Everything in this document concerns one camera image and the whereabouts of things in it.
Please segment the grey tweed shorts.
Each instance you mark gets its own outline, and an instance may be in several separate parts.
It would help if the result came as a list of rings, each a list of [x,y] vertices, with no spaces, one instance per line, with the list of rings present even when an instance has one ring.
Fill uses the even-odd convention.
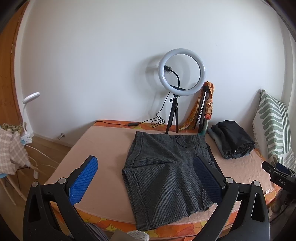
[[[194,170],[197,156],[215,166],[204,136],[136,132],[122,176],[138,230],[154,230],[213,205]]]

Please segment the green white patterned pillow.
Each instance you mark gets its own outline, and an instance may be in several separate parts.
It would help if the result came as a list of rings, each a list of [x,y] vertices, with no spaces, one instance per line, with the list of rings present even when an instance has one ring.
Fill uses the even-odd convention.
[[[295,171],[295,154],[285,104],[263,89],[252,126],[255,144],[266,161],[272,165],[280,163]]]

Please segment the folded black garment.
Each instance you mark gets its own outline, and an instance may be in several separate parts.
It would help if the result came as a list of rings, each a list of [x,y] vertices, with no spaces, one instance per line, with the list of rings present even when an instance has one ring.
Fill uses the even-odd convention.
[[[218,133],[218,130],[222,131],[225,135],[226,138],[230,139],[232,138],[232,141],[236,138],[239,139],[239,135],[242,135],[242,138],[247,138],[248,133],[245,132],[245,130],[243,128],[241,128],[241,126],[232,120],[225,120],[222,122],[217,123],[216,125],[211,126],[211,129]]]

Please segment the checked beige cloth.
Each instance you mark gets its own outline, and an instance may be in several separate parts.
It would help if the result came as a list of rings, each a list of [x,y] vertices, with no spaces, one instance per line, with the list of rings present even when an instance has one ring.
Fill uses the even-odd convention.
[[[19,167],[30,166],[28,153],[21,143],[21,125],[1,125],[1,174],[14,175]]]

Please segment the white clip desk lamp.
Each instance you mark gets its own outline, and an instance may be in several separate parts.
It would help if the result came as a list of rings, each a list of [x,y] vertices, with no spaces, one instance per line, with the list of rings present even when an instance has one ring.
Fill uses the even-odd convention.
[[[37,99],[40,95],[41,95],[40,92],[37,91],[37,92],[31,93],[30,95],[26,96],[22,100],[22,103],[23,103],[23,111],[22,111],[23,133],[21,135],[21,143],[23,145],[31,144],[33,142],[33,140],[32,140],[33,132],[32,132],[31,124],[29,122],[29,118],[27,115],[26,107],[30,102]]]

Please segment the orange patterned scarf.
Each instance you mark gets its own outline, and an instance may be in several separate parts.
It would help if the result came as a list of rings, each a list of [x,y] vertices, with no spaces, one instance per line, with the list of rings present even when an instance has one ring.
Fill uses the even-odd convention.
[[[195,128],[198,128],[198,134],[205,134],[213,114],[214,89],[214,84],[211,82],[206,81],[203,84],[197,101],[183,125],[179,127],[179,131],[194,130]]]

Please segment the wooden door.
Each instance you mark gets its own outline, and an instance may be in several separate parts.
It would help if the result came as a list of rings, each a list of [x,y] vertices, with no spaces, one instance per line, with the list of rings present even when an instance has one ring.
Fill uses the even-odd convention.
[[[11,13],[1,29],[1,124],[19,125],[22,115],[15,85],[16,39],[28,1],[1,1],[1,11]]]

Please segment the black small tripod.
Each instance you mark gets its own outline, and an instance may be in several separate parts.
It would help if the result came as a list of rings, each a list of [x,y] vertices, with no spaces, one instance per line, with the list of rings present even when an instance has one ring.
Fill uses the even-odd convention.
[[[171,102],[171,111],[170,111],[170,116],[169,116],[169,120],[168,120],[168,124],[166,126],[166,132],[165,134],[167,135],[172,123],[173,123],[173,119],[175,118],[175,129],[176,129],[176,133],[179,132],[179,127],[178,127],[178,123],[179,123],[179,110],[178,110],[178,95],[173,95],[173,98],[170,99]]]

